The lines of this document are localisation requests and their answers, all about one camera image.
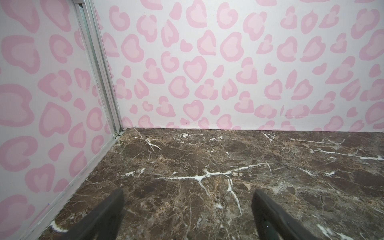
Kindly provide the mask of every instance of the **marble floor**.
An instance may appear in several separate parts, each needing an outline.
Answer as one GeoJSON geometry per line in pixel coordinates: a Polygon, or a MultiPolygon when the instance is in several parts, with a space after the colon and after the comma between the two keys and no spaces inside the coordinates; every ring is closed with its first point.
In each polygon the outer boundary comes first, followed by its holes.
{"type": "Polygon", "coordinates": [[[131,128],[40,239],[58,239],[120,187],[119,240],[258,239],[256,188],[320,239],[379,240],[383,156],[382,133],[131,128]]]}

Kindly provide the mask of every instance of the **brown marble surface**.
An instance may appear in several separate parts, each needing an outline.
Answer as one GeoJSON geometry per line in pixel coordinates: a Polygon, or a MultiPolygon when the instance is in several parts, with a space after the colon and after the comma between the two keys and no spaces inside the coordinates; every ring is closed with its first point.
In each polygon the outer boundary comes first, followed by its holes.
{"type": "Polygon", "coordinates": [[[379,240],[383,156],[382,133],[131,128],[40,239],[57,239],[120,187],[119,240],[258,239],[256,188],[321,239],[379,240]]]}

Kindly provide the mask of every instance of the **aluminum frame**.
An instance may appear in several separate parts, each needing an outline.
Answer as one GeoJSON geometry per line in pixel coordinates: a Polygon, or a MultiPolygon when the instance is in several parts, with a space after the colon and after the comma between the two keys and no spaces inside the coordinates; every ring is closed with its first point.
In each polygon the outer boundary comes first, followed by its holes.
{"type": "Polygon", "coordinates": [[[123,130],[123,125],[93,1],[73,0],[73,2],[75,3],[77,17],[82,30],[82,37],[85,40],[101,101],[105,108],[108,125],[113,136],[117,137],[123,130]]]}

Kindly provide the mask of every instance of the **pink heart-shaped spot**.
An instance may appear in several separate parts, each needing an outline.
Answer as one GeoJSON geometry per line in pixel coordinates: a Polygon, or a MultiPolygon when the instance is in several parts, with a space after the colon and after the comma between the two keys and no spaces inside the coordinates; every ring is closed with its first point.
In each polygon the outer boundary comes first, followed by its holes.
{"type": "Polygon", "coordinates": [[[220,45],[220,53],[228,62],[236,62],[241,59],[244,49],[241,47],[241,33],[233,32],[220,45]]]}
{"type": "Polygon", "coordinates": [[[150,112],[153,110],[153,105],[152,104],[149,104],[147,101],[144,101],[143,104],[143,109],[147,112],[150,112]]]}
{"type": "Polygon", "coordinates": [[[380,65],[378,63],[376,63],[375,65],[373,65],[371,67],[368,76],[370,78],[375,78],[375,77],[379,76],[380,74],[381,74],[380,65]]]}
{"type": "Polygon", "coordinates": [[[232,128],[232,122],[231,122],[231,115],[224,114],[216,122],[216,125],[219,129],[231,129],[232,128]]]}
{"type": "Polygon", "coordinates": [[[361,38],[367,31],[374,29],[380,21],[380,12],[378,9],[368,11],[361,9],[356,17],[356,22],[352,26],[351,36],[354,39],[361,38]]]}
{"type": "Polygon", "coordinates": [[[361,87],[361,85],[360,85],[359,79],[356,79],[356,80],[350,82],[347,86],[345,86],[345,88],[343,88],[341,90],[340,96],[342,98],[345,98],[345,100],[347,100],[347,101],[351,101],[359,93],[360,87],[361,87]]]}
{"type": "Polygon", "coordinates": [[[32,192],[49,192],[54,178],[55,167],[49,163],[29,170],[25,174],[25,184],[32,192]]]}
{"type": "Polygon", "coordinates": [[[226,83],[223,85],[221,90],[221,95],[224,100],[229,99],[230,97],[234,97],[237,94],[236,84],[232,81],[232,79],[228,79],[226,83]]]}
{"type": "Polygon", "coordinates": [[[197,40],[197,50],[201,55],[216,55],[216,38],[211,30],[197,40]]]}
{"type": "Polygon", "coordinates": [[[12,195],[0,202],[0,222],[2,223],[1,237],[6,239],[22,226],[23,221],[30,218],[35,207],[28,204],[24,195],[12,195]]]}
{"type": "Polygon", "coordinates": [[[85,132],[83,123],[74,126],[68,134],[68,143],[71,147],[83,148],[87,142],[87,133],[85,132]]]}
{"type": "Polygon", "coordinates": [[[337,131],[344,125],[344,121],[340,116],[333,116],[329,123],[324,126],[324,131],[337,131]]]}
{"type": "Polygon", "coordinates": [[[101,147],[104,144],[104,137],[102,135],[98,135],[92,139],[92,144],[91,144],[91,150],[93,154],[97,154],[101,147]]]}
{"type": "Polygon", "coordinates": [[[332,44],[330,50],[333,53],[345,53],[347,51],[346,33],[340,33],[336,38],[336,43],[332,44]]]}
{"type": "Polygon", "coordinates": [[[214,84],[213,79],[207,79],[203,85],[197,88],[195,96],[201,99],[215,100],[218,96],[218,90],[214,89],[214,84]]]}
{"type": "Polygon", "coordinates": [[[72,55],[73,47],[63,36],[54,34],[49,38],[49,47],[53,57],[59,63],[66,63],[67,57],[72,55]]]}
{"type": "Polygon", "coordinates": [[[129,112],[136,114],[137,113],[137,106],[135,104],[133,104],[132,107],[130,108],[129,112]]]}
{"type": "Polygon", "coordinates": [[[292,89],[295,86],[296,80],[297,80],[297,71],[293,70],[287,77],[285,88],[292,89]]]}
{"type": "Polygon", "coordinates": [[[65,108],[48,102],[41,114],[39,131],[44,137],[50,137],[55,132],[65,134],[70,130],[71,124],[71,115],[65,108]]]}
{"type": "Polygon", "coordinates": [[[264,23],[267,17],[266,12],[260,14],[251,13],[248,15],[243,23],[243,30],[249,34],[249,38],[252,41],[258,40],[264,33],[264,23]]]}
{"type": "Polygon", "coordinates": [[[81,37],[81,33],[79,30],[74,32],[74,41],[82,50],[85,50],[83,38],[81,37]]]}
{"type": "Polygon", "coordinates": [[[180,124],[183,126],[188,126],[191,122],[185,118],[180,119],[180,124]]]}
{"type": "Polygon", "coordinates": [[[151,123],[151,119],[148,115],[144,115],[139,119],[139,127],[154,127],[154,125],[151,123]]]}
{"type": "Polygon", "coordinates": [[[308,79],[304,79],[299,84],[297,84],[296,88],[293,91],[292,100],[303,100],[311,95],[313,91],[313,86],[310,85],[308,79]]]}
{"type": "Polygon", "coordinates": [[[183,110],[193,121],[197,121],[204,111],[204,105],[200,100],[194,100],[191,104],[184,104],[183,110]]]}
{"type": "Polygon", "coordinates": [[[321,42],[321,37],[316,36],[312,38],[305,46],[303,57],[300,58],[302,62],[312,62],[317,60],[325,51],[325,43],[321,42]]]}
{"type": "Polygon", "coordinates": [[[370,106],[365,113],[365,121],[372,124],[384,118],[384,102],[377,102],[370,106]]]}
{"type": "Polygon", "coordinates": [[[88,92],[89,87],[91,86],[91,76],[87,70],[81,70],[80,68],[75,68],[74,76],[76,78],[77,85],[84,91],[88,92]]]}
{"type": "Polygon", "coordinates": [[[321,23],[319,25],[319,28],[331,28],[334,25],[336,25],[339,22],[339,17],[337,16],[339,11],[340,11],[340,6],[339,5],[334,5],[331,8],[330,13],[325,15],[325,17],[321,21],[321,23]]]}
{"type": "Polygon", "coordinates": [[[212,115],[218,115],[220,113],[220,106],[219,105],[216,105],[211,111],[210,113],[212,115]]]}
{"type": "Polygon", "coordinates": [[[280,26],[285,29],[295,29],[297,27],[297,16],[295,14],[295,7],[290,6],[285,12],[285,18],[281,20],[280,26]]]}
{"type": "Polygon", "coordinates": [[[126,59],[133,63],[144,59],[144,50],[140,47],[139,38],[135,34],[129,34],[121,44],[121,52],[126,59]]]}
{"type": "Polygon", "coordinates": [[[359,52],[359,58],[364,61],[371,61],[384,53],[384,45],[382,39],[384,38],[384,29],[376,30],[367,45],[365,45],[359,52]]]}
{"type": "Polygon", "coordinates": [[[174,117],[176,116],[175,111],[173,110],[173,106],[168,103],[168,98],[165,96],[161,96],[159,98],[159,104],[160,107],[156,109],[156,112],[159,115],[165,116],[165,117],[174,117]]]}
{"type": "Polygon", "coordinates": [[[264,73],[267,75],[275,74],[277,71],[276,67],[273,67],[270,63],[267,63],[267,65],[264,68],[264,73]]]}
{"type": "Polygon", "coordinates": [[[59,143],[59,144],[56,144],[53,148],[51,148],[49,151],[48,151],[48,157],[56,162],[58,159],[59,159],[59,156],[60,156],[60,153],[64,150],[64,144],[62,143],[59,143]]]}
{"type": "Polygon", "coordinates": [[[175,77],[168,86],[169,92],[176,98],[186,98],[189,95],[189,88],[185,84],[185,77],[175,77]]]}
{"type": "Polygon", "coordinates": [[[130,78],[131,77],[131,68],[130,66],[124,66],[123,71],[121,72],[121,75],[125,78],[130,78]]]}
{"type": "Polygon", "coordinates": [[[274,118],[277,114],[277,109],[269,104],[263,104],[255,109],[255,116],[259,118],[274,118]]]}
{"type": "Polygon", "coordinates": [[[32,1],[7,0],[0,4],[8,17],[20,22],[25,29],[36,33],[40,26],[40,19],[32,1]]]}
{"type": "Polygon", "coordinates": [[[107,55],[108,57],[120,56],[115,39],[113,39],[111,34],[109,33],[103,34],[103,45],[104,45],[105,55],[107,55]]]}
{"type": "Polygon", "coordinates": [[[60,70],[58,73],[50,73],[40,79],[37,87],[51,97],[59,97],[64,102],[68,102],[72,99],[72,93],[69,91],[71,84],[70,74],[65,70],[60,70]]]}
{"type": "Polygon", "coordinates": [[[294,108],[288,109],[288,111],[285,113],[285,117],[288,119],[304,118],[308,116],[309,112],[310,108],[307,105],[299,104],[294,108]]]}
{"type": "Polygon", "coordinates": [[[61,30],[71,31],[70,7],[66,0],[41,0],[41,8],[47,17],[61,30]]]}
{"type": "Polygon", "coordinates": [[[335,108],[335,104],[331,103],[336,98],[335,92],[328,92],[324,98],[318,101],[310,113],[312,114],[325,114],[331,112],[335,108]]]}
{"type": "Polygon", "coordinates": [[[253,113],[253,101],[250,99],[250,94],[248,91],[240,93],[239,100],[239,103],[235,103],[236,111],[240,113],[253,113]]]}
{"type": "Polygon", "coordinates": [[[301,32],[303,34],[308,34],[316,26],[319,16],[313,12],[313,10],[305,15],[301,20],[301,32]]]}
{"type": "Polygon", "coordinates": [[[355,57],[348,56],[342,64],[333,70],[329,78],[325,81],[326,84],[339,84],[348,82],[353,77],[353,72],[350,68],[355,64],[355,57]]]}
{"type": "Polygon", "coordinates": [[[163,52],[161,55],[161,66],[164,71],[172,73],[179,68],[179,59],[176,57],[171,57],[170,52],[163,52]]]}
{"type": "Polygon", "coordinates": [[[260,126],[257,130],[274,130],[273,127],[275,125],[275,121],[268,121],[265,125],[260,126]]]}
{"type": "Polygon", "coordinates": [[[180,50],[187,53],[192,51],[192,44],[187,43],[184,39],[180,41],[180,50]]]}
{"type": "Polygon", "coordinates": [[[161,0],[140,0],[141,4],[151,10],[162,10],[161,0]]]}
{"type": "Polygon", "coordinates": [[[93,131],[100,131],[103,128],[102,115],[100,108],[92,108],[87,116],[87,127],[93,131]]]}
{"type": "Polygon", "coordinates": [[[384,99],[384,79],[377,79],[373,82],[369,90],[363,91],[360,95],[360,101],[376,101],[384,99]]]}
{"type": "Polygon", "coordinates": [[[133,127],[132,121],[129,118],[123,117],[121,121],[123,128],[133,127]]]}
{"type": "Polygon", "coordinates": [[[253,65],[251,57],[246,57],[241,63],[242,71],[236,74],[236,80],[240,83],[245,84],[256,84],[257,83],[257,71],[253,65]]]}
{"type": "Polygon", "coordinates": [[[147,15],[142,15],[137,20],[136,28],[138,33],[143,35],[147,42],[152,43],[157,38],[157,19],[155,15],[147,17],[147,15]]]}
{"type": "Polygon", "coordinates": [[[295,127],[291,125],[289,121],[283,121],[281,123],[281,131],[296,131],[295,127]]]}
{"type": "Polygon", "coordinates": [[[327,63],[323,63],[320,66],[314,67],[312,73],[315,75],[321,75],[325,73],[325,70],[327,70],[327,63]]]}
{"type": "Polygon", "coordinates": [[[205,28],[207,26],[207,10],[202,0],[194,0],[192,5],[187,8],[187,22],[194,28],[205,28]]]}
{"type": "Polygon", "coordinates": [[[185,61],[183,69],[194,83],[198,83],[207,71],[207,62],[202,56],[197,56],[192,61],[185,61]]]}
{"type": "Polygon", "coordinates": [[[38,143],[34,137],[12,138],[0,146],[0,165],[11,172],[21,171],[31,164],[28,156],[34,154],[37,147],[38,143]]]}
{"type": "Polygon", "coordinates": [[[281,107],[281,109],[280,109],[280,116],[282,116],[283,115],[283,112],[284,112],[284,105],[281,107]]]}
{"type": "Polygon", "coordinates": [[[161,69],[157,68],[157,64],[155,59],[148,58],[145,62],[145,66],[148,71],[144,72],[143,78],[149,82],[154,84],[164,84],[165,80],[163,74],[161,73],[161,69]]]}
{"type": "Polygon", "coordinates": [[[220,4],[217,9],[216,19],[221,29],[231,28],[237,22],[238,17],[237,11],[230,9],[229,3],[227,2],[220,4]]]}
{"type": "Polygon", "coordinates": [[[283,84],[279,79],[274,80],[270,85],[265,87],[264,95],[271,100],[281,99],[280,94],[283,92],[283,84]]]}
{"type": "Polygon", "coordinates": [[[356,111],[356,107],[351,107],[348,112],[347,112],[347,117],[348,118],[352,118],[352,117],[355,117],[357,116],[357,111],[356,111]]]}
{"type": "Polygon", "coordinates": [[[221,76],[223,76],[223,73],[224,73],[224,66],[219,65],[217,66],[216,70],[213,72],[213,75],[217,78],[220,78],[221,76]]]}
{"type": "Polygon", "coordinates": [[[348,130],[349,132],[358,132],[364,127],[364,123],[362,120],[357,120],[354,122],[351,126],[351,128],[348,130]]]}
{"type": "Polygon", "coordinates": [[[1,41],[4,59],[12,66],[21,67],[30,74],[40,69],[40,56],[35,48],[35,40],[30,36],[12,35],[1,41]]]}
{"type": "Polygon", "coordinates": [[[161,41],[166,48],[169,48],[172,44],[179,41],[179,31],[169,20],[167,20],[166,24],[161,29],[161,41]]]}
{"type": "Polygon", "coordinates": [[[176,126],[173,122],[169,122],[167,123],[166,128],[180,128],[180,127],[176,126]]]}
{"type": "Polygon", "coordinates": [[[272,35],[268,34],[265,36],[264,41],[260,43],[259,48],[257,49],[257,54],[267,54],[272,51],[273,46],[271,44],[272,42],[272,35]]]}
{"type": "Polygon", "coordinates": [[[276,0],[256,0],[256,2],[258,3],[258,5],[264,7],[273,7],[277,4],[276,0]]]}
{"type": "Polygon", "coordinates": [[[384,122],[376,123],[375,125],[373,125],[372,128],[373,129],[383,129],[384,128],[384,122]]]}
{"type": "Polygon", "coordinates": [[[173,5],[172,11],[169,13],[170,18],[173,20],[179,20],[181,17],[181,4],[179,2],[175,2],[173,5]]]}
{"type": "Polygon", "coordinates": [[[57,181],[57,183],[53,189],[53,192],[57,193],[57,192],[64,191],[64,189],[68,186],[68,184],[69,184],[69,182],[65,178],[60,179],[59,181],[57,181]]]}
{"type": "Polygon", "coordinates": [[[282,62],[293,62],[296,60],[297,40],[295,37],[288,37],[284,43],[277,47],[277,58],[282,62]]]}
{"type": "Polygon", "coordinates": [[[142,99],[143,97],[149,95],[149,89],[147,85],[145,85],[144,82],[142,82],[140,79],[136,81],[134,91],[138,99],[142,99]]]}
{"type": "Polygon", "coordinates": [[[127,100],[131,99],[132,92],[125,88],[125,81],[121,78],[119,78],[116,81],[116,85],[113,85],[113,88],[115,90],[115,95],[117,98],[125,98],[127,100]]]}
{"type": "Polygon", "coordinates": [[[209,129],[209,122],[207,118],[201,118],[201,120],[197,122],[197,125],[199,126],[199,128],[209,129]]]}
{"type": "Polygon", "coordinates": [[[112,6],[109,9],[109,21],[114,29],[118,31],[125,31],[129,28],[131,23],[127,13],[121,12],[118,6],[112,6]]]}
{"type": "Polygon", "coordinates": [[[87,166],[87,158],[84,156],[84,151],[80,151],[71,161],[71,177],[76,177],[85,166],[87,166]]]}
{"type": "Polygon", "coordinates": [[[29,107],[31,100],[31,93],[21,85],[0,85],[0,125],[22,127],[31,124],[35,119],[29,107]]]}
{"type": "Polygon", "coordinates": [[[105,131],[106,134],[111,134],[111,131],[110,131],[110,129],[109,129],[109,125],[108,125],[108,123],[106,123],[106,124],[104,125],[104,131],[105,131]]]}
{"type": "Polygon", "coordinates": [[[84,100],[82,100],[81,98],[77,98],[77,99],[73,102],[73,106],[74,106],[75,108],[80,109],[81,111],[84,111],[84,110],[85,110],[85,103],[84,103],[84,100]]]}

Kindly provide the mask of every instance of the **pink leopard print wallpaper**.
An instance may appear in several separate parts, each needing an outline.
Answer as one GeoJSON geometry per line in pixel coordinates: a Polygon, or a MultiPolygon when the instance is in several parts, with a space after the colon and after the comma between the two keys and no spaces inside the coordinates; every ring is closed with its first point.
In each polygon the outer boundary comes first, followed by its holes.
{"type": "Polygon", "coordinates": [[[111,139],[70,0],[0,1],[0,239],[19,239],[111,139]]]}
{"type": "Polygon", "coordinates": [[[125,127],[383,131],[382,0],[95,0],[125,127]]]}

